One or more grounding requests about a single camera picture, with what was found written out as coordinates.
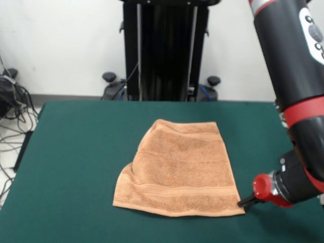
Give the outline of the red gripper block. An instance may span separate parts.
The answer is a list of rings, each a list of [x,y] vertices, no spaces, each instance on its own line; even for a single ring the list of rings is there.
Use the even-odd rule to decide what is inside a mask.
[[[273,203],[282,208],[290,208],[293,204],[288,200],[289,195],[287,189],[282,183],[278,173],[259,174],[253,180],[253,191],[246,198],[241,199],[237,205],[243,206],[245,210],[249,210],[256,204],[265,202]]]

